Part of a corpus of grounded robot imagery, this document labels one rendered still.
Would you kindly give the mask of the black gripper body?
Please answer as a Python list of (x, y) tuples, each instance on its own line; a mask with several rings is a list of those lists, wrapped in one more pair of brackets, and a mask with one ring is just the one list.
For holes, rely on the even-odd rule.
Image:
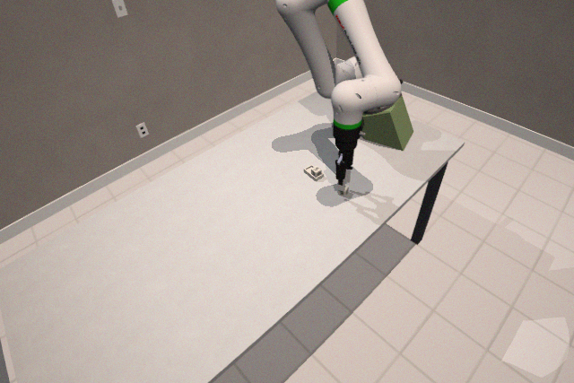
[(357, 146), (358, 140), (352, 143), (342, 143), (335, 139), (335, 146), (339, 149), (339, 157), (341, 153), (343, 154), (343, 160), (346, 161), (347, 153), (351, 150), (355, 149)]

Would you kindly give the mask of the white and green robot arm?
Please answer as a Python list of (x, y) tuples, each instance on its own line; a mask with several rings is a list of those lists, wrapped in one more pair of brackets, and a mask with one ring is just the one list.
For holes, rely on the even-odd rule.
[[(324, 4), (328, 5), (354, 54), (337, 65), (315, 15)], [(366, 134), (361, 131), (363, 112), (376, 114), (389, 109), (402, 96), (403, 83), (379, 45), (364, 1), (276, 0), (276, 8), (306, 58), (318, 94), (331, 99), (334, 138), (342, 143), (357, 141)]]

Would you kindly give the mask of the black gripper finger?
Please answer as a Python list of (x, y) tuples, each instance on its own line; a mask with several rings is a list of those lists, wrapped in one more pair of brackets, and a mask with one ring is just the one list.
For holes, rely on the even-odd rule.
[[(335, 178), (338, 179), (337, 181), (337, 189), (344, 191), (345, 189), (345, 172), (346, 172), (346, 165), (349, 161), (350, 152), (347, 153), (346, 161), (343, 160), (343, 154), (341, 153), (338, 160), (335, 160)], [(339, 180), (340, 179), (340, 180)]]
[(350, 158), (349, 158), (349, 162), (347, 163), (346, 174), (345, 174), (345, 177), (346, 177), (345, 182), (347, 182), (347, 183), (350, 182), (350, 176), (351, 176), (351, 170), (352, 170), (352, 167), (351, 167), (351, 157), (352, 157), (352, 162), (353, 162), (354, 150), (351, 150), (350, 153), (351, 153), (351, 156), (350, 156)]

